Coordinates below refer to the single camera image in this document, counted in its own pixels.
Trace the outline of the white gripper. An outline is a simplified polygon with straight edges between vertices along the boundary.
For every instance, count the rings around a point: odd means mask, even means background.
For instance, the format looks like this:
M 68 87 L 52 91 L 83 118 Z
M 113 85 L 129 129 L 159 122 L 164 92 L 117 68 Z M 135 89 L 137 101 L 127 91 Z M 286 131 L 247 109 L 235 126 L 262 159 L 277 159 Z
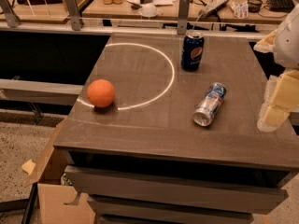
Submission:
M 257 127 L 262 132 L 273 132 L 299 106 L 299 5 L 287 15 L 277 30 L 258 41 L 253 49 L 274 53 L 276 63 L 291 68 L 281 75 L 271 75 L 266 82 L 263 104 Z

